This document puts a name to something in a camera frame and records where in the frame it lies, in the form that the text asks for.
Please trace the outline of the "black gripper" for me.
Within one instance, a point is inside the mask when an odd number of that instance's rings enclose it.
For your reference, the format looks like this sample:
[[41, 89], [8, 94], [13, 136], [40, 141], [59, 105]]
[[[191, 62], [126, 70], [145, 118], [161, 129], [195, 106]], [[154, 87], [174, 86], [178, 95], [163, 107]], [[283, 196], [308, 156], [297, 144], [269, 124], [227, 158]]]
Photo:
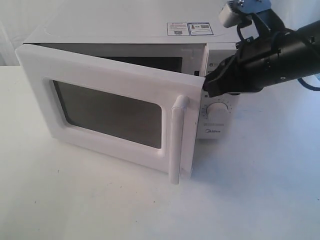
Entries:
[[283, 82], [280, 37], [250, 37], [238, 42], [236, 47], [234, 56], [224, 59], [205, 77], [202, 89], [210, 98], [223, 94], [257, 93]]

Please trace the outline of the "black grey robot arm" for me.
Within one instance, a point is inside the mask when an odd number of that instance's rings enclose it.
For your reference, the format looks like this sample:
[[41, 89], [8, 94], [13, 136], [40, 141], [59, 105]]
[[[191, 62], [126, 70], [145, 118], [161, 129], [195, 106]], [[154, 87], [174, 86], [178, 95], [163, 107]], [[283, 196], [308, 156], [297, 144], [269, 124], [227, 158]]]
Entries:
[[304, 78], [320, 72], [320, 23], [298, 30], [286, 28], [267, 38], [250, 37], [237, 44], [234, 55], [205, 76], [203, 90], [210, 97], [258, 93], [263, 88], [297, 80], [318, 92]]

